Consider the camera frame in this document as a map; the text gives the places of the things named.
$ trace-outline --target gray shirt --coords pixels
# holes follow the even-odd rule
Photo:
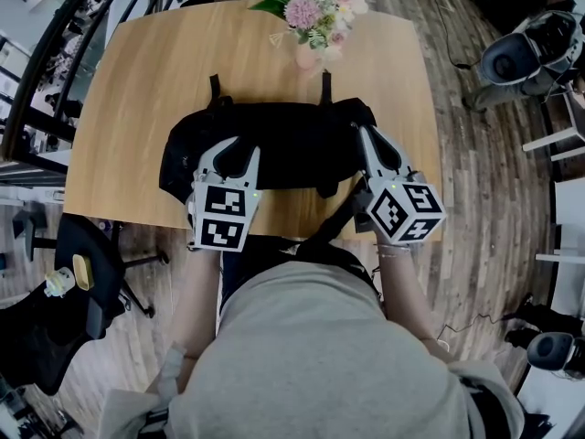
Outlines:
[[[216,340],[183,394],[170,400],[170,437],[468,438],[484,424],[461,378],[502,405],[512,438],[523,414],[497,368],[446,365],[384,317],[377,295],[334,266],[288,262],[226,302]],[[157,395],[113,391],[101,437],[135,437]]]

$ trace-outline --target chair wheel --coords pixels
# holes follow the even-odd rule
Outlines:
[[[162,263],[163,265],[168,265],[168,263],[170,262],[168,255],[166,255],[165,252],[159,252],[158,259],[159,259],[160,263]]]

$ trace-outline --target black bag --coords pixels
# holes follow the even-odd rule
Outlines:
[[[219,96],[214,75],[209,106],[181,120],[168,137],[159,187],[185,203],[201,155],[220,141],[239,136],[215,164],[223,177],[239,176],[257,145],[258,189],[316,187],[323,198],[333,196],[338,182],[360,169],[356,126],[376,125],[376,119],[358,98],[331,102],[328,72],[323,81],[319,105],[234,104],[230,97]]]

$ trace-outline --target black chair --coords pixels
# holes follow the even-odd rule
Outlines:
[[[122,261],[118,252],[119,225],[110,241],[88,219],[63,214],[55,241],[55,269],[73,270],[72,258],[90,259],[94,285],[89,291],[78,286],[64,297],[47,297],[41,284],[19,303],[0,310],[0,374],[13,388],[35,383],[47,395],[59,390],[69,363],[86,342],[104,338],[112,320],[124,312],[120,292],[145,314],[144,308],[124,280],[126,268],[149,262],[168,262],[164,253],[138,261]]]

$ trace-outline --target black and white marker cube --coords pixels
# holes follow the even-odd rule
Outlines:
[[[390,180],[376,191],[367,214],[391,244],[425,241],[447,216],[431,184]]]
[[[195,183],[195,246],[241,252],[261,191],[230,184]]]

